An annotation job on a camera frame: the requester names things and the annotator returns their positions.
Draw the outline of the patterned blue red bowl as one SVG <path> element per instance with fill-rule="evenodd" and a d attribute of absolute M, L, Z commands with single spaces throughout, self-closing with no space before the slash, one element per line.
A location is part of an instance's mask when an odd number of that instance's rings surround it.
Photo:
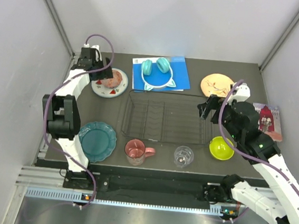
<path fill-rule="evenodd" d="M 122 75 L 118 70 L 112 70 L 113 78 L 101 80 L 101 84 L 108 89 L 114 89 L 122 82 Z"/>

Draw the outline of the white watermelon pattern plate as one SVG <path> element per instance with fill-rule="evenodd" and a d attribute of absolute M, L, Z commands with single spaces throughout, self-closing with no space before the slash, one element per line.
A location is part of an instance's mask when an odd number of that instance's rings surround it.
<path fill-rule="evenodd" d="M 106 98 L 106 99 L 114 98 L 114 97 L 119 96 L 122 93 L 124 93 L 124 91 L 127 89 L 128 85 L 129 85 L 129 80 L 128 80 L 128 76 L 126 75 L 126 73 L 120 69 L 114 68 L 113 70 L 118 70 L 120 72 L 120 74 L 122 75 L 122 82 L 120 83 L 120 85 L 114 89 L 108 89 L 101 84 L 101 80 L 91 81 L 91 89 L 93 90 L 93 92 L 96 95 L 98 95 L 102 98 Z"/>

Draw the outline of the lime green bowl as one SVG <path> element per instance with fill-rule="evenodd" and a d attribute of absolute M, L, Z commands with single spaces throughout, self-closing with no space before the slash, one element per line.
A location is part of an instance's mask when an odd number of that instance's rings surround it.
<path fill-rule="evenodd" d="M 220 136 L 212 138 L 209 143 L 209 151 L 215 159 L 220 161 L 229 160 L 235 154 L 235 151 Z"/>

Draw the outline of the black wire dish rack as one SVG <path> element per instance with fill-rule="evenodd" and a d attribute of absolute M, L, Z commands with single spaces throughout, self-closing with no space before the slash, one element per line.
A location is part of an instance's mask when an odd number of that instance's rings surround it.
<path fill-rule="evenodd" d="M 121 133 L 132 139 L 206 146 L 213 127 L 210 117 L 199 117 L 198 105 L 204 102 L 198 95 L 131 90 Z"/>

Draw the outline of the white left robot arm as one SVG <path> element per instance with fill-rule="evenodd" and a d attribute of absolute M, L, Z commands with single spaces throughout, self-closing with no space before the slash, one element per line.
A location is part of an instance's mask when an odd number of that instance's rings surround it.
<path fill-rule="evenodd" d="M 112 60 L 105 60 L 97 45 L 85 43 L 67 79 L 42 99 L 45 144 L 66 157 L 68 170 L 78 173 L 75 182 L 83 189 L 97 185 L 78 137 L 81 118 L 77 99 L 90 82 L 112 78 L 111 66 Z"/>

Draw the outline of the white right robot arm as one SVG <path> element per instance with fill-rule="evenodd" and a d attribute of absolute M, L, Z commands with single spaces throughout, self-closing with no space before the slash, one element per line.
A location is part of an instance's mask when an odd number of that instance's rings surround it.
<path fill-rule="evenodd" d="M 211 111 L 211 123 L 226 130 L 235 141 L 222 134 L 222 139 L 236 153 L 247 160 L 267 182 L 278 202 L 262 195 L 236 174 L 225 176 L 220 182 L 222 200 L 238 201 L 254 211 L 268 224 L 299 224 L 299 184 L 291 174 L 277 143 L 259 129 L 259 113 L 247 102 L 250 89 L 243 80 L 231 85 L 225 98 L 212 94 L 198 105 L 199 117 L 206 119 Z"/>

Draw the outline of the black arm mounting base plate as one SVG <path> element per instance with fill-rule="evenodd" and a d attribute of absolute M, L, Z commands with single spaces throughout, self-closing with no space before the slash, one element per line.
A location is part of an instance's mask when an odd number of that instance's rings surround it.
<path fill-rule="evenodd" d="M 156 192 L 190 196 L 196 200 L 211 203 L 232 202 L 231 197 L 218 185 L 179 181 L 175 179 L 168 180 L 161 178 L 125 176 L 119 174 L 94 173 L 93 176 L 97 183 L 97 190 L 102 192 L 110 192 L 114 190 Z"/>

